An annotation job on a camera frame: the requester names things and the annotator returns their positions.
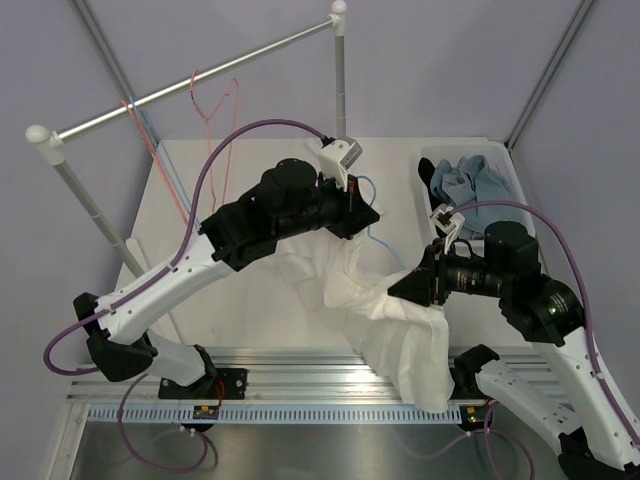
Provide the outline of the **white shirt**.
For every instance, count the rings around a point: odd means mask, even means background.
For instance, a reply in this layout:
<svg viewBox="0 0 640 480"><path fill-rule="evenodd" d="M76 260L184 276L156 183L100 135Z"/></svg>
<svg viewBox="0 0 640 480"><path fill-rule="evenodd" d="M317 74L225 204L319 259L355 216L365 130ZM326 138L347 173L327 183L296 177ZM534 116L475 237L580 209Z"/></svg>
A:
<svg viewBox="0 0 640 480"><path fill-rule="evenodd" d="M366 239L342 240L326 230L293 237L278 245L277 264L302 304L389 378L404 403L442 413L454 390L444 310L391 296L389 288L406 274L359 266Z"/></svg>

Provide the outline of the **black skirt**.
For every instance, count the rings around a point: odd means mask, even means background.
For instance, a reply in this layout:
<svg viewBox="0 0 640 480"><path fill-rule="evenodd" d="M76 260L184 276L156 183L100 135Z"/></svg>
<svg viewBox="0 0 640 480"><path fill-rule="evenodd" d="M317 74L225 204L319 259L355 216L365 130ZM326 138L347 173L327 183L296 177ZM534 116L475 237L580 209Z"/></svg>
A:
<svg viewBox="0 0 640 480"><path fill-rule="evenodd" d="M431 180L434 174L435 166L433 165L433 163L428 158L422 157L418 162L418 175L421 182L425 186L428 197L428 204L431 211L434 211L438 206L442 204L442 202L431 191Z"/></svg>

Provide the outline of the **light blue denim shirt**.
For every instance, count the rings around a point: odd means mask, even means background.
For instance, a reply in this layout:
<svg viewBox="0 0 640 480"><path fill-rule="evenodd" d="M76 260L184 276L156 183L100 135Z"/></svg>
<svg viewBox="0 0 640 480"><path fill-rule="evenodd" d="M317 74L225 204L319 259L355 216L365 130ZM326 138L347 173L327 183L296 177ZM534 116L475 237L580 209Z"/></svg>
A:
<svg viewBox="0 0 640 480"><path fill-rule="evenodd" d="M483 155L461 157L455 166L443 159L435 167L429 181L431 194L451 207L459 207L483 201L514 201L510 181L492 169ZM460 237L481 240L488 225L497 221L522 223L521 213L511 207L486 206L463 212L464 226Z"/></svg>

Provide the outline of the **blue hanger with denim shirt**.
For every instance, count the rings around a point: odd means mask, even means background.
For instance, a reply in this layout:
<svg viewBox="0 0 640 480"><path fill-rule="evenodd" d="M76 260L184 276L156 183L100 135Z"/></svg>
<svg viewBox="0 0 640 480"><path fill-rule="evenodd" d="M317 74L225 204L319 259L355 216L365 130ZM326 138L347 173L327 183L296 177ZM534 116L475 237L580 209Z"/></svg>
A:
<svg viewBox="0 0 640 480"><path fill-rule="evenodd" d="M176 168L176 165L174 164L171 155L168 151L168 148L166 146L166 144L160 139L159 134L156 132L156 129L154 128L153 122L151 117L149 116L149 114L143 110L142 108L138 107L135 105L135 98L133 96L130 96L127 100L127 102L129 103L129 105L133 108L135 108L136 110L138 110L144 117L144 123L149 127L150 132L151 132L151 136L152 136L152 140L154 141L154 143L157 145L157 152L168 172L168 175L170 177L170 179L174 182L174 186L176 188L176 191L180 197L180 199L183 202L183 205L186 209L187 215L188 215L188 220L189 220L189 215L191 212L191 207L192 207L192 203L191 203L191 197L187 194L187 190L185 188L185 186L182 183L182 179L180 177L180 174L178 173L178 170Z"/></svg>

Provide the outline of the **pink wire hanger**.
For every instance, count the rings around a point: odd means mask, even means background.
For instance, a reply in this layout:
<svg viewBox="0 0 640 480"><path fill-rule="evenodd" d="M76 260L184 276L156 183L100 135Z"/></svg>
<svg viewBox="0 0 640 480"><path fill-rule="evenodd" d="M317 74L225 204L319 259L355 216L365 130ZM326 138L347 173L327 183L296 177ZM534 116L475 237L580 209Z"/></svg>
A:
<svg viewBox="0 0 640 480"><path fill-rule="evenodd" d="M153 164L155 165L155 167L157 168L157 170L159 171L161 178L165 184L166 189L168 190L168 192L170 193L170 196L180 214L181 219L183 220L184 224L188 223L188 215L186 212L186 209L183 205L182 200L180 199L176 188L174 186L174 182L170 179L168 172L157 152L157 145L154 143L154 141L152 140L152 136L151 136L151 132L149 127L144 123L144 117L143 115L136 110L135 108L131 107L129 105L128 102L125 102L124 100L120 101L120 104L126 109L129 117L134 121L139 135L141 136L148 153L150 154L152 160L153 160Z"/></svg>

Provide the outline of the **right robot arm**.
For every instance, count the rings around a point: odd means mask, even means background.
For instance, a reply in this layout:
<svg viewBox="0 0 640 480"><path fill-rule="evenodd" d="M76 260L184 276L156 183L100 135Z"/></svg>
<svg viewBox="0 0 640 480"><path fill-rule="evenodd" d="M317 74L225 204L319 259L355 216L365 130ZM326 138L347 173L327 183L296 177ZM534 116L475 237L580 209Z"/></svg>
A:
<svg viewBox="0 0 640 480"><path fill-rule="evenodd" d="M486 345L457 356L456 389L484 395L510 410L554 451L569 479L636 479L639 448L615 412L619 398L596 349L587 346L586 309L565 284L544 274L538 243L512 221L490 224L482 255L456 253L452 241L436 239L419 265L391 286L392 297L424 307L441 306L451 293L495 298L507 323L542 357L556 376L568 406L549 399L513 373Z"/></svg>

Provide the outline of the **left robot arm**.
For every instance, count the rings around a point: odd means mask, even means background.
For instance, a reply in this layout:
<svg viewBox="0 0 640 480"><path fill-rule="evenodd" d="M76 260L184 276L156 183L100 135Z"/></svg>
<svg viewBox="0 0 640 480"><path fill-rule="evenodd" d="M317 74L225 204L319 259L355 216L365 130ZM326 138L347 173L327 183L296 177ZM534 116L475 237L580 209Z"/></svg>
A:
<svg viewBox="0 0 640 480"><path fill-rule="evenodd" d="M176 259L120 291L75 299L80 319L96 317L85 327L91 360L111 382L154 375L195 398L206 397L217 380L206 350L168 340L151 326L204 287L274 254L281 240L320 229L350 240L379 219L355 176L340 187L309 163L284 159L238 200L205 219Z"/></svg>

